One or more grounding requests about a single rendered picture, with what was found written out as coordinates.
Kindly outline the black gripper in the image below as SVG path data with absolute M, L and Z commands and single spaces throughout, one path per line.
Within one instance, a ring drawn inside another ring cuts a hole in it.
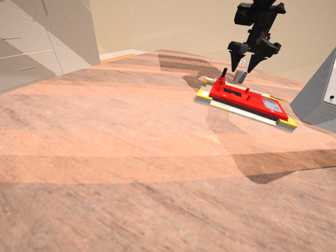
M 228 50 L 230 52 L 230 57 L 232 59 L 232 72 L 235 72 L 239 62 L 241 59 L 246 56 L 244 55 L 246 52 L 249 53 L 254 53 L 254 55 L 251 55 L 250 63 L 248 65 L 247 72 L 250 73 L 261 61 L 266 60 L 268 56 L 263 56 L 260 54 L 260 51 L 257 49 L 251 49 L 253 43 L 255 40 L 258 38 L 260 35 L 264 35 L 264 39 L 266 37 L 270 36 L 271 34 L 268 33 L 269 29 L 263 28 L 263 27 L 258 27 L 258 26 L 253 26 L 251 29 L 248 30 L 249 36 L 246 42 L 244 43 L 239 43 L 232 41 L 229 43 Z M 269 58 L 269 57 L 268 57 Z

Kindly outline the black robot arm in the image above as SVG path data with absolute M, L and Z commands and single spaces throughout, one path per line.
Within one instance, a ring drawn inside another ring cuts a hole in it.
M 254 23 L 253 26 L 271 29 L 277 14 L 286 13 L 284 3 L 279 3 L 276 6 L 272 5 L 276 0 L 253 1 L 251 4 L 239 4 L 234 18 L 235 24 L 251 26 Z M 251 49 L 257 49 L 261 55 L 268 56 L 269 58 L 273 54 L 278 54 L 282 45 L 280 43 L 273 44 L 269 42 L 269 36 L 266 39 L 263 37 L 264 35 L 258 36 Z

